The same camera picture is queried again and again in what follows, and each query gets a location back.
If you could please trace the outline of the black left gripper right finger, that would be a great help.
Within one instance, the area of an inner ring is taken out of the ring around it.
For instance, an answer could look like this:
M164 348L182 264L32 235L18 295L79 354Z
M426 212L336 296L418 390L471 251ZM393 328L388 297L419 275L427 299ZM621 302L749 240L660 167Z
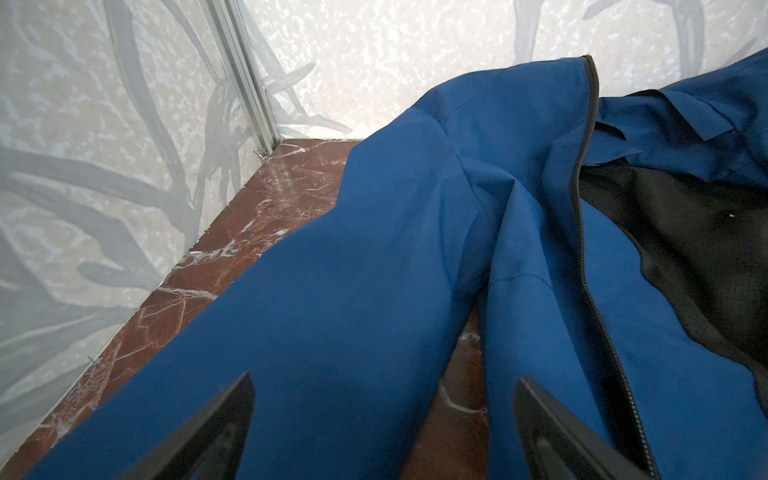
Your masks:
M648 479L535 381L518 380L512 401L533 479Z

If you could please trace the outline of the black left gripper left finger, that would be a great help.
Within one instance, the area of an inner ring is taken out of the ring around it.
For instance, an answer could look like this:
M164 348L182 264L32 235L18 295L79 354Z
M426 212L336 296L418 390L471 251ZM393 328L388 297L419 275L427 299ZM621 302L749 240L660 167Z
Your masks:
M120 477L155 480L235 478L254 404L252 379L245 372Z

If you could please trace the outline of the blue zip jacket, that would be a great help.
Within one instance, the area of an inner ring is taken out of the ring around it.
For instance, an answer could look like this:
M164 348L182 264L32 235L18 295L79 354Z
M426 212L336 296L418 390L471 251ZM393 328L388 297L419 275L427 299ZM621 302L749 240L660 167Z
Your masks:
M393 479L471 313L490 478L532 478L523 377L648 479L765 478L766 52L622 97L589 56L434 87L30 477L121 475L247 372L236 478Z

